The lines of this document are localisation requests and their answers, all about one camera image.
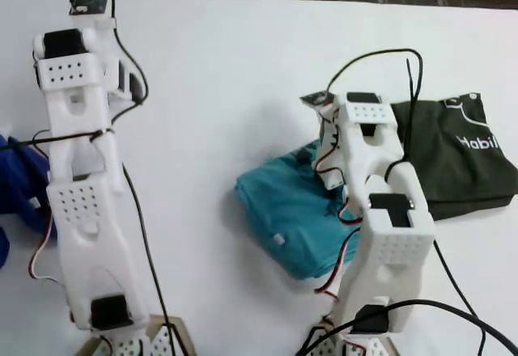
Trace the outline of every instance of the blue cloth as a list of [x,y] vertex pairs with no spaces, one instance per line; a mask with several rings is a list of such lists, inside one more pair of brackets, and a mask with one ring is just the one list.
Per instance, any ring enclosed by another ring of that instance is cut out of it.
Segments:
[[[17,143],[15,138],[0,136],[0,146]],[[0,152],[0,214],[17,214],[34,231],[43,234],[49,212],[47,171],[49,162],[31,147]],[[40,207],[31,199],[36,198]],[[51,237],[56,237],[53,227]]]
[[[346,236],[357,226],[337,218],[342,188],[328,191],[313,171],[318,141],[244,173],[236,191],[261,246],[295,279],[318,278],[332,270]],[[354,219],[344,212],[345,219]],[[359,234],[344,262],[356,252]]]
[[7,255],[9,254],[9,240],[6,232],[0,227],[0,269],[6,264]]

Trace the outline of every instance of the black wire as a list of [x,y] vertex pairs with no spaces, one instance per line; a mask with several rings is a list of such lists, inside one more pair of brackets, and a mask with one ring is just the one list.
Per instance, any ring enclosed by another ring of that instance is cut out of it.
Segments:
[[[471,305],[468,302],[468,299],[464,296],[464,294],[461,291],[461,288],[456,284],[455,278],[452,275],[452,272],[450,271],[450,268],[446,264],[446,260],[444,259],[443,253],[440,251],[439,244],[437,243],[437,240],[434,240],[434,248],[437,252],[437,256],[439,257],[439,260],[441,264],[444,267],[444,271],[446,271],[446,274],[448,275],[448,278],[450,279],[450,282],[453,285],[453,288],[455,291],[459,294],[459,297],[461,297],[462,302],[464,302],[464,305],[468,308],[469,312],[476,318],[478,318],[477,313],[475,310],[471,307]],[[482,339],[480,340],[480,346],[478,347],[478,356],[482,356],[482,351],[484,350],[484,345],[486,344],[486,331],[482,328]]]
[[406,301],[393,303],[391,305],[381,308],[378,311],[374,311],[373,313],[366,314],[365,316],[361,316],[359,318],[355,318],[354,320],[346,322],[345,324],[342,324],[342,325],[337,326],[336,328],[330,330],[322,337],[319,337],[308,348],[306,348],[302,352],[297,353],[296,356],[304,356],[305,354],[309,354],[321,342],[327,340],[328,338],[334,336],[335,334],[340,333],[344,329],[347,329],[351,326],[356,325],[359,322],[368,320],[374,316],[378,316],[378,315],[384,314],[386,312],[390,312],[390,311],[398,309],[400,307],[414,306],[414,305],[425,305],[425,306],[437,307],[439,309],[445,310],[446,312],[455,314],[456,316],[459,316],[460,318],[463,318],[463,319],[469,321],[470,323],[478,326],[479,328],[484,329],[491,336],[493,336],[498,342],[500,342],[500,344],[505,346],[507,348],[507,350],[509,350],[509,352],[511,352],[511,354],[513,356],[518,356],[518,347],[516,347],[516,345],[514,345],[511,340],[509,340],[507,337],[505,337],[501,332],[499,332],[497,329],[493,328],[491,325],[486,324],[484,321],[479,320],[477,317],[472,316],[471,314],[466,313],[465,311],[457,309],[456,307],[447,305],[446,303],[431,301],[429,299],[409,299]]
[[112,345],[112,342],[108,338],[103,336],[102,334],[99,336],[99,338],[101,339],[101,341],[104,341],[108,345],[108,348],[110,349],[109,356],[113,356],[113,345]]
[[[74,5],[74,0],[70,0],[70,4],[72,6]],[[140,73],[142,77],[142,81],[144,82],[144,96],[139,100],[134,102],[134,104],[128,108],[125,108],[121,110],[119,113],[117,113],[112,118],[112,125],[115,124],[115,122],[120,119],[122,116],[124,116],[127,112],[135,109],[136,107],[144,104],[144,101],[147,100],[147,97],[149,96],[149,84],[147,83],[146,75],[144,74],[144,70],[142,70],[142,67],[138,64],[138,62],[135,60],[135,58],[130,54],[130,52],[126,49],[126,47],[122,44],[121,38],[119,37],[119,31],[117,30],[117,18],[115,17],[115,0],[112,0],[112,18],[115,20],[115,27],[113,28],[113,35],[115,36],[115,40],[117,41],[117,44],[121,48],[121,50],[124,52],[124,54],[133,62],[135,67],[137,68],[138,72]]]
[[364,55],[360,55],[359,57],[356,57],[355,59],[347,62],[332,78],[331,81],[329,81],[329,84],[327,86],[327,89],[325,90],[325,96],[327,97],[329,94],[329,89],[331,88],[331,85],[334,84],[334,82],[337,80],[340,75],[349,67],[352,66],[357,61],[360,61],[367,57],[373,57],[375,55],[381,55],[381,54],[389,54],[389,53],[412,53],[415,55],[419,62],[419,76],[418,76],[418,84],[415,90],[415,99],[419,97],[419,93],[421,92],[421,83],[422,83],[422,57],[419,52],[417,52],[414,49],[386,49],[386,50],[379,50],[379,51],[373,51],[371,53],[366,53]]
[[178,342],[180,343],[180,347],[181,347],[182,351],[184,352],[184,354],[187,354],[187,350],[181,341],[181,337],[178,333],[176,326],[174,324],[171,324],[171,322],[169,322],[168,310],[165,307],[165,303],[163,301],[162,290],[160,289],[160,284],[159,284],[159,278],[156,275],[155,264],[153,263],[153,257],[151,256],[151,250],[150,250],[149,244],[147,242],[146,224],[144,223],[144,216],[142,214],[142,207],[140,206],[140,201],[138,200],[137,191],[135,190],[133,181],[131,180],[130,174],[128,173],[128,170],[126,170],[126,166],[124,164],[122,164],[122,171],[124,172],[124,177],[128,181],[129,190],[131,190],[131,195],[133,196],[135,206],[137,208],[138,221],[140,222],[140,230],[142,232],[142,240],[144,242],[144,248],[146,249],[147,261],[149,262],[149,268],[151,270],[151,275],[153,276],[153,282],[155,283],[156,293],[159,296],[160,306],[162,307],[163,320],[165,321],[165,324],[168,327],[169,344],[171,345],[172,355],[174,356],[176,354],[176,352],[175,352],[174,341],[172,339],[171,328],[174,330],[174,333],[176,335],[176,338],[178,339]]
[[422,56],[421,54],[414,50],[414,49],[386,49],[386,50],[380,50],[380,51],[373,51],[371,53],[366,53],[364,55],[360,55],[359,57],[356,57],[352,61],[347,62],[332,78],[331,81],[329,81],[329,84],[327,86],[327,89],[325,90],[325,96],[328,97],[329,89],[334,84],[334,82],[342,75],[342,73],[350,66],[352,66],[357,61],[360,61],[367,57],[373,57],[375,55],[381,55],[381,54],[389,54],[389,53],[412,53],[415,55],[418,59],[419,64],[419,71],[418,71],[418,82],[417,86],[414,91],[414,80],[412,79],[412,73],[410,72],[410,63],[408,59],[406,59],[406,68],[408,70],[408,75],[410,79],[410,111],[409,111],[409,121],[408,126],[406,127],[405,132],[405,139],[403,140],[403,157],[395,162],[392,162],[387,167],[387,170],[385,172],[385,181],[389,178],[389,174],[392,171],[393,167],[401,162],[405,162],[410,153],[410,142],[412,138],[412,123],[414,120],[414,110],[415,110],[415,103],[418,100],[419,93],[421,93],[421,84],[422,84]]
[[[36,140],[37,136],[38,136],[39,134],[42,134],[43,132],[49,132],[49,129],[40,129],[38,132],[36,132],[36,133],[34,134],[34,136],[32,136],[32,141],[34,142],[34,141]],[[36,149],[37,149],[41,154],[43,154],[43,156],[44,156],[46,159],[48,159],[48,158],[49,158],[49,156],[47,155],[47,153],[45,153],[41,148],[39,148],[37,144],[34,144],[34,148],[36,148]]]
[[14,148],[19,147],[25,147],[25,146],[36,146],[36,144],[42,144],[42,143],[51,143],[51,142],[60,142],[61,140],[68,140],[68,139],[75,139],[75,138],[82,138],[84,136],[97,136],[99,133],[103,133],[104,131],[102,129],[99,129],[94,132],[80,132],[80,133],[73,133],[70,135],[63,135],[63,136],[55,136],[52,138],[41,138],[41,139],[34,139],[34,140],[25,140],[22,142],[17,143],[11,143],[6,144],[5,146],[0,146],[0,151],[4,150],[12,150]]

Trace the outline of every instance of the teal fabric bag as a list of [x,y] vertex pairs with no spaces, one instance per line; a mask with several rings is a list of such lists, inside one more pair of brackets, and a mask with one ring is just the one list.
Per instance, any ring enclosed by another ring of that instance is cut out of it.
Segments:
[[[344,239],[357,226],[338,221],[342,188],[328,191],[313,171],[318,141],[244,173],[236,191],[260,245],[295,279],[318,278],[336,264]],[[344,219],[354,219],[347,211]],[[359,234],[344,262],[356,252]]]

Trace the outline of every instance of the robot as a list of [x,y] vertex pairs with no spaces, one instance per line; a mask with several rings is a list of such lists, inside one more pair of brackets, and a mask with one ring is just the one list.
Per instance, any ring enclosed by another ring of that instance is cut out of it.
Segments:
[[[313,167],[328,190],[343,185],[342,211],[347,208],[359,216],[350,224],[361,222],[357,252],[343,274],[329,322],[343,324],[390,303],[417,298],[435,226],[416,172],[403,159],[390,105],[372,93],[326,91],[303,101],[321,119],[321,146]],[[321,343],[313,354],[378,354],[372,353],[382,349],[376,337],[401,332],[411,310],[365,320]],[[323,330],[316,330],[313,339]]]
[[92,134],[49,146],[47,194],[70,317],[79,329],[107,342],[83,354],[175,354],[171,348],[195,354],[179,319],[166,316],[165,323],[157,324],[150,318],[117,217],[115,201],[126,191],[127,171],[110,108],[141,104],[147,84],[121,45],[107,1],[70,0],[76,28],[34,40],[36,80],[45,96],[52,137]]

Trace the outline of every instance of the dark green bag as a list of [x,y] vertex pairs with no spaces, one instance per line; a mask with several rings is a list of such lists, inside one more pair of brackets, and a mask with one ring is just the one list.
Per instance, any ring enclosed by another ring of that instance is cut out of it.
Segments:
[[[403,142],[410,103],[392,107]],[[487,126],[478,93],[418,101],[409,161],[434,220],[506,206],[518,193],[518,172]]]

